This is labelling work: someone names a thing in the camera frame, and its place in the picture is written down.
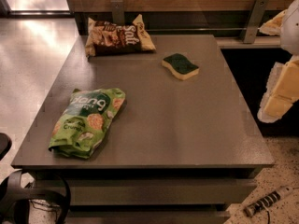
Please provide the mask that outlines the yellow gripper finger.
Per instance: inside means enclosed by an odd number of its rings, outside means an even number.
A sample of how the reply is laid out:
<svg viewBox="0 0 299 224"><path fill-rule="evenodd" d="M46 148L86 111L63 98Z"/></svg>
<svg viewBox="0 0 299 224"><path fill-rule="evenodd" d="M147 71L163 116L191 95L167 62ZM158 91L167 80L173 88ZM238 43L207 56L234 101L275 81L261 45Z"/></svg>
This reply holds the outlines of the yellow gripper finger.
<svg viewBox="0 0 299 224"><path fill-rule="evenodd" d="M259 32L264 35L281 35L282 25L286 16L287 10L279 12L274 18L265 22L260 28Z"/></svg>
<svg viewBox="0 0 299 224"><path fill-rule="evenodd" d="M299 58L286 63L275 63L260 102L258 120L273 123L281 119L299 100Z"/></svg>

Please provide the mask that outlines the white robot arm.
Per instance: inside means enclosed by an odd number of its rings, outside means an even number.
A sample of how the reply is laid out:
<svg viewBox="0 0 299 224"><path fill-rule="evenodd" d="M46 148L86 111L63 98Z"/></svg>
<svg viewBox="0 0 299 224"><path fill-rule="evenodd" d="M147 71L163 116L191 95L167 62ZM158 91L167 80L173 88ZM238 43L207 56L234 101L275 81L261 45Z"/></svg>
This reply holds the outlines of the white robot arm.
<svg viewBox="0 0 299 224"><path fill-rule="evenodd" d="M286 63L275 62L260 102L258 120L273 123L281 119L299 100L299 0L265 22L259 31L279 35L280 47L292 57Z"/></svg>

